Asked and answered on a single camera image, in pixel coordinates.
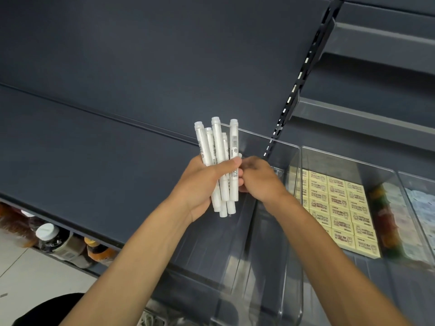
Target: bottle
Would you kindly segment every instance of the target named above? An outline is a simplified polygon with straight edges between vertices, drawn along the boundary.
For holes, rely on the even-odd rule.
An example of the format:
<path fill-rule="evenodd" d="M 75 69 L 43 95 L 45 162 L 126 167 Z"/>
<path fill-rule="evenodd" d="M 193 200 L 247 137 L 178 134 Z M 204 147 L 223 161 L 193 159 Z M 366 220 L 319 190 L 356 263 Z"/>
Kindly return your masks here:
<path fill-rule="evenodd" d="M 36 237 L 41 241 L 43 252 L 71 262 L 79 268 L 89 268 L 92 265 L 83 254 L 86 254 L 86 244 L 69 230 L 45 223 L 36 230 Z"/>
<path fill-rule="evenodd" d="M 95 240 L 85 238 L 84 242 L 87 244 L 88 256 L 105 266 L 109 266 L 118 255 L 118 252 L 114 249 L 101 245 Z"/>
<path fill-rule="evenodd" d="M 19 247 L 32 247 L 38 242 L 27 218 L 4 203 L 0 203 L 0 230 Z"/>
<path fill-rule="evenodd" d="M 33 214 L 30 214 L 29 212 L 26 212 L 25 210 L 20 210 L 21 214 L 23 214 L 25 217 L 28 218 L 28 224 L 30 227 L 30 230 L 32 230 L 33 232 L 36 232 L 36 230 L 38 230 L 38 228 L 45 224 L 46 222 L 43 219 L 40 219 L 39 217 L 36 217 Z"/>

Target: bundle of pens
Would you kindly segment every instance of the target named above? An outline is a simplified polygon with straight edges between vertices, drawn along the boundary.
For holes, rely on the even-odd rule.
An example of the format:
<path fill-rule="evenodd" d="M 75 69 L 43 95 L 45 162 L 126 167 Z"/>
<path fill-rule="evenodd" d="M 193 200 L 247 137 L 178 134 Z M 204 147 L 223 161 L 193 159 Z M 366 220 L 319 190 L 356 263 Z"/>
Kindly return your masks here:
<path fill-rule="evenodd" d="M 202 162 L 206 166 L 215 165 L 239 156 L 239 124 L 237 119 L 230 121 L 230 140 L 220 127 L 220 119 L 211 118 L 211 127 L 204 128 L 201 121 L 195 122 Z M 223 175 L 216 183 L 211 195 L 211 203 L 220 217 L 236 214 L 235 202 L 239 200 L 238 170 Z"/>

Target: floor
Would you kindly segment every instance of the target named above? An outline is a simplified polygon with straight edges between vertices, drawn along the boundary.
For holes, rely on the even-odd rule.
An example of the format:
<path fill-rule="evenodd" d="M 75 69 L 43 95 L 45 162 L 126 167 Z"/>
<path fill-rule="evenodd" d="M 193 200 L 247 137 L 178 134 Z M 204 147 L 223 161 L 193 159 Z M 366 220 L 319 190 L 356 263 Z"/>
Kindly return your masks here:
<path fill-rule="evenodd" d="M 33 249 L 15 246 L 0 232 L 0 326 L 53 297 L 86 292 L 95 278 Z"/>

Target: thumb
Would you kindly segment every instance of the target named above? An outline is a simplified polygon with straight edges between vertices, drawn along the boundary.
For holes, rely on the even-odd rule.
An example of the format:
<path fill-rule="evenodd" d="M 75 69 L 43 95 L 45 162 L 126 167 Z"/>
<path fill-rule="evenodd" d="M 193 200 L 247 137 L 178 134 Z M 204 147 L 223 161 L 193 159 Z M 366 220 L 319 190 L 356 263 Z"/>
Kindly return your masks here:
<path fill-rule="evenodd" d="M 240 157 L 235 157 L 234 159 L 230 159 L 227 161 L 223 161 L 217 165 L 207 167 L 207 170 L 213 171 L 216 180 L 222 177 L 225 174 L 231 173 L 233 170 L 236 170 L 242 164 L 242 159 Z"/>

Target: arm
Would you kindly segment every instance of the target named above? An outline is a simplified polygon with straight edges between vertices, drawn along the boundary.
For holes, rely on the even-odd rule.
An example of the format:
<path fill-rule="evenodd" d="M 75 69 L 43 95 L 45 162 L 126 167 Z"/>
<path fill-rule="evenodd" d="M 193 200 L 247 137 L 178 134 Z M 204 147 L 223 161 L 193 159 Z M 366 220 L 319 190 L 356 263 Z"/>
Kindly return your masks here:
<path fill-rule="evenodd" d="M 235 158 L 205 167 L 199 156 L 193 158 L 171 195 L 127 241 L 61 326 L 135 326 L 184 231 L 207 210 L 216 181 L 241 163 Z"/>
<path fill-rule="evenodd" d="M 242 169 L 241 191 L 261 200 L 280 223 L 332 325 L 410 325 L 286 191 L 266 161 L 247 158 Z"/>

